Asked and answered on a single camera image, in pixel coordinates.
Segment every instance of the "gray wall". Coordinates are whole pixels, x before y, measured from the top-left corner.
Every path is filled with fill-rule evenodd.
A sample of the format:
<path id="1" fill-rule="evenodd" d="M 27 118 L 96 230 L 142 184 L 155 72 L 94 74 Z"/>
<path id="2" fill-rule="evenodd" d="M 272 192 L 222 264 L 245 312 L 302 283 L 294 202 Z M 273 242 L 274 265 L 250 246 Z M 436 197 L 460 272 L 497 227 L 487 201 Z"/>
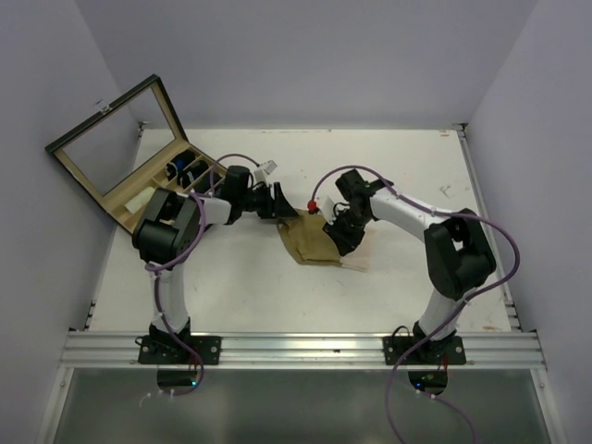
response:
<path id="1" fill-rule="evenodd" d="M 187 126 L 466 122 L 536 0 L 77 0 L 122 90 Z"/>
<path id="2" fill-rule="evenodd" d="M 0 3 L 0 440 L 34 440 L 111 222 L 44 146 L 119 95 L 70 0 Z"/>
<path id="3" fill-rule="evenodd" d="M 589 0 L 540 0 L 469 125 L 487 207 L 524 253 L 518 314 L 574 443 L 592 435 L 591 19 Z"/>

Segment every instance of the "beige cloth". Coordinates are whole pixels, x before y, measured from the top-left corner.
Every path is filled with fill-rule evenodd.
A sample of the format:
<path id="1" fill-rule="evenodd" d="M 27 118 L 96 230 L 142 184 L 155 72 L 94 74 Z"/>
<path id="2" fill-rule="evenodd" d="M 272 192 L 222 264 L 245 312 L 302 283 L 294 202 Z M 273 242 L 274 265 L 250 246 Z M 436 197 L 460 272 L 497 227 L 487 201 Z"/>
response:
<path id="1" fill-rule="evenodd" d="M 300 217 L 285 219 L 277 224 L 277 231 L 286 250 L 298 264 L 341 266 L 337 246 L 323 231 L 325 219 L 296 210 Z"/>

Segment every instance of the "wooden box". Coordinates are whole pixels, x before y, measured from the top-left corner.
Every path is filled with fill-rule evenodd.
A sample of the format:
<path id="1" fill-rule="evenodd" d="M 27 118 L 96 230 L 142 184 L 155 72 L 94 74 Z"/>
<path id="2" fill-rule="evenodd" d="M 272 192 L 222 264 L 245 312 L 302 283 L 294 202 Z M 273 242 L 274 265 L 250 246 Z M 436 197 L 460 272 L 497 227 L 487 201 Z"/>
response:
<path id="1" fill-rule="evenodd" d="M 160 129 L 158 139 L 162 132 L 162 142 L 139 153 L 139 136 L 146 126 Z M 209 184 L 211 169 L 216 172 L 217 183 L 226 173 L 225 168 L 189 142 L 165 86 L 156 75 L 104 106 L 45 150 L 129 233 L 153 189 L 187 192 L 196 184 L 202 188 L 204 180 Z M 186 157 L 185 164 L 171 163 L 187 151 L 190 153 L 182 156 Z M 199 174 L 188 174 L 192 169 Z M 177 170 L 171 178 L 171 171 Z"/>

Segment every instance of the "open box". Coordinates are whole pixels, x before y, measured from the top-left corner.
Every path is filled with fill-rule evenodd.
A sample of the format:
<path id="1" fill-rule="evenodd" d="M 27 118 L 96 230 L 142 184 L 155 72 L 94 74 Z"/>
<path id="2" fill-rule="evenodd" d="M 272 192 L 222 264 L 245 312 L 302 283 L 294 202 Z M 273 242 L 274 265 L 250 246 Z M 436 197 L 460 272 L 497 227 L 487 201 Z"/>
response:
<path id="1" fill-rule="evenodd" d="M 162 141 L 140 159 L 138 136 L 144 125 L 161 129 Z M 189 142 L 156 75 L 104 106 L 45 150 L 129 233 L 156 188 L 177 192 L 204 184 L 209 188 L 212 169 L 216 185 L 226 174 L 225 168 Z"/>

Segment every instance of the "glass panel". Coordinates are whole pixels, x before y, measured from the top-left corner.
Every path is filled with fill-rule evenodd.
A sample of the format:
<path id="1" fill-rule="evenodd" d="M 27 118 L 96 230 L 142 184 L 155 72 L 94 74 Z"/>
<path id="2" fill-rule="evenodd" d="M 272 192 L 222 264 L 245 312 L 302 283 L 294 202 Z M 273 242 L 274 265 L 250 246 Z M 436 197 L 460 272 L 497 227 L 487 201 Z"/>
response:
<path id="1" fill-rule="evenodd" d="M 395 441 L 384 412 L 387 371 L 206 372 L 202 387 L 171 400 L 157 395 L 154 370 L 77 370 L 55 442 Z M 398 377 L 393 414 L 409 442 L 471 442 L 456 412 L 416 396 L 405 372 Z M 450 370 L 442 396 L 469 414 L 484 443 L 549 442 L 528 371 Z"/>
<path id="2" fill-rule="evenodd" d="M 156 114 L 162 116 L 160 123 L 165 122 L 166 125 L 160 105 L 149 88 L 66 146 L 64 152 L 92 185 L 105 195 L 144 163 L 136 162 L 136 167 L 133 167 L 138 145 L 138 122 L 149 121 L 144 117 Z M 175 140 L 168 126 L 161 132 L 162 144 L 155 152 Z"/>

